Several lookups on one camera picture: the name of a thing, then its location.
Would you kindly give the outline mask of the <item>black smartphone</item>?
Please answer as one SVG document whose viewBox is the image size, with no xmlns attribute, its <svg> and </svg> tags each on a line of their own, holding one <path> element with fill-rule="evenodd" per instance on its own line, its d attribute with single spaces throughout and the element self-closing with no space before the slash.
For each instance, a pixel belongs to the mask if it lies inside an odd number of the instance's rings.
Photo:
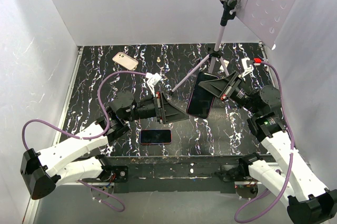
<svg viewBox="0 0 337 224">
<path fill-rule="evenodd" d="M 218 79 L 216 75 L 199 72 L 190 95 L 186 113 L 197 118 L 207 119 L 213 105 L 214 96 L 199 86 L 200 82 Z"/>
<path fill-rule="evenodd" d="M 142 130 L 140 134 L 142 145 L 170 144 L 171 142 L 171 131 L 167 129 Z"/>
</svg>

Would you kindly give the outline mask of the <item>pink phone case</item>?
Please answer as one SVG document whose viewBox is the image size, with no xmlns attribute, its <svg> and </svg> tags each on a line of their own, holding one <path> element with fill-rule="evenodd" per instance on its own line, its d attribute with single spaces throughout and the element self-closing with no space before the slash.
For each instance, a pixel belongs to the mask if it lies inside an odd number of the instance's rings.
<svg viewBox="0 0 337 224">
<path fill-rule="evenodd" d="M 130 71 L 135 70 L 138 66 L 138 61 L 136 59 L 131 58 L 123 52 L 118 52 L 112 58 L 112 61 Z"/>
</svg>

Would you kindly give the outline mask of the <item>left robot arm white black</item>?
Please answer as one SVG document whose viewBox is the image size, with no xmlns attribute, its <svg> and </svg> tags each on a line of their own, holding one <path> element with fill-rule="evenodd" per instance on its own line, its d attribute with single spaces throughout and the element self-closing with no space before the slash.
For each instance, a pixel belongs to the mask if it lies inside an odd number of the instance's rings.
<svg viewBox="0 0 337 224">
<path fill-rule="evenodd" d="M 108 181 L 115 169 L 103 157 L 78 158 L 92 150 L 110 144 L 128 132 L 128 121 L 155 118 L 158 123 L 170 124 L 187 120 L 188 114 L 171 104 L 164 93 L 157 92 L 136 102 L 129 91 L 117 93 L 100 117 L 73 137 L 49 148 L 23 153 L 21 175 L 31 199 L 42 199 L 56 187 L 82 179 Z"/>
</svg>

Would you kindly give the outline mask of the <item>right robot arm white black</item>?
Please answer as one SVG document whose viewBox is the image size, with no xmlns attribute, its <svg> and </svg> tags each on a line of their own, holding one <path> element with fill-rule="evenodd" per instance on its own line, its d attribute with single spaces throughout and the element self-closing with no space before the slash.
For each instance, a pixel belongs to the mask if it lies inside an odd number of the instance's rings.
<svg viewBox="0 0 337 224">
<path fill-rule="evenodd" d="M 224 101 L 230 99 L 253 114 L 248 119 L 251 133 L 272 155 L 283 172 L 278 174 L 258 154 L 239 159 L 243 180 L 255 179 L 286 207 L 293 223 L 323 223 L 336 215 L 336 190 L 330 190 L 306 164 L 291 142 L 281 111 L 281 95 L 273 86 L 251 90 L 237 72 L 199 86 Z"/>
</svg>

